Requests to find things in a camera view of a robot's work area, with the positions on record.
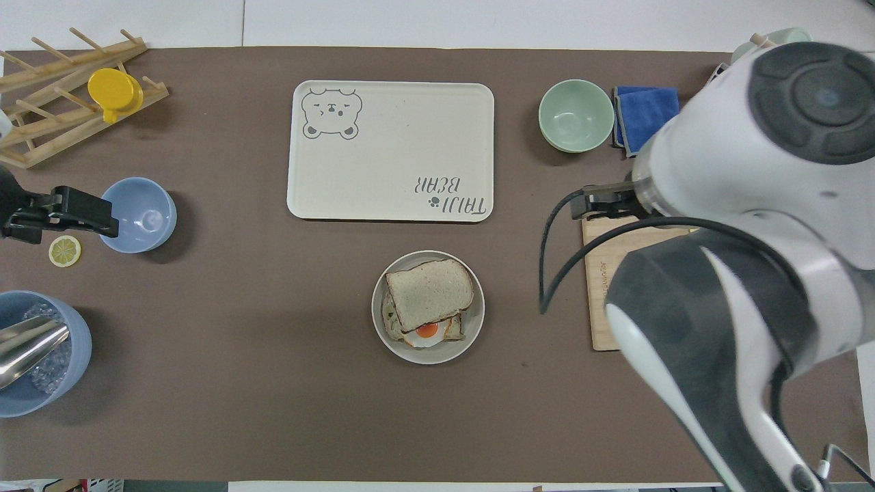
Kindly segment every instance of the bread slice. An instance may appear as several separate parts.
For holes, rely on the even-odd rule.
[[[462,313],[456,314],[449,319],[450,325],[444,332],[445,341],[457,341],[465,338],[462,333]]]
[[[404,335],[401,333],[401,323],[398,322],[398,316],[395,312],[395,302],[389,292],[383,296],[383,302],[380,311],[383,316],[383,326],[386,328],[386,334],[392,340],[401,340]]]
[[[402,333],[455,316],[474,301],[471,276],[463,264],[453,259],[387,273],[386,283]]]

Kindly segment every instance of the brown tabletop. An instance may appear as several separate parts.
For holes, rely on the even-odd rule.
[[[97,195],[146,176],[170,191],[178,226],[141,255],[73,232],[83,253],[68,269],[46,257],[56,233],[40,246],[0,242],[0,291],[62,299],[94,337],[91,364],[69,393],[0,422],[0,478],[715,481],[623,356],[592,351],[583,267],[538,314],[547,213],[577,187],[623,179],[630,161],[608,144],[555,151],[536,111],[543,93],[569,78],[605,90],[673,86],[687,99],[727,58],[318,47],[141,55],[129,71],[165,81],[170,98],[13,172],[28,190],[63,184]],[[491,88],[492,215],[479,224],[293,216],[285,204],[291,93],[308,79]],[[549,272],[581,241],[567,214],[554,230]],[[383,269],[415,250],[461,258],[486,297],[479,338],[436,367],[389,352],[369,311]],[[809,462],[827,442],[866,462],[854,355],[790,383],[785,400]],[[853,475],[836,467],[834,477]]]

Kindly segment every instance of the metal scoop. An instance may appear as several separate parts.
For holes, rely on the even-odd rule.
[[[0,390],[45,359],[68,336],[67,325],[46,316],[0,330]]]

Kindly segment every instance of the white tile floor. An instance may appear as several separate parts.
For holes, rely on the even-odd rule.
[[[753,32],[807,28],[821,41],[875,51],[875,8],[865,0],[3,0],[0,49],[86,48],[67,29],[98,43],[150,47],[427,46],[729,52]],[[875,345],[858,350],[870,467],[875,463]],[[570,484],[557,484],[569,489]],[[391,484],[243,482],[232,490],[391,490]],[[416,487],[427,492],[440,484]],[[411,490],[404,484],[405,490]],[[531,484],[462,484],[453,490],[526,490]]]

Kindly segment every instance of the egg yolk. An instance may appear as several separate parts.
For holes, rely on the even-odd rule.
[[[438,332],[438,324],[430,323],[429,325],[422,325],[421,327],[416,329],[416,334],[423,338],[430,338],[434,336]]]

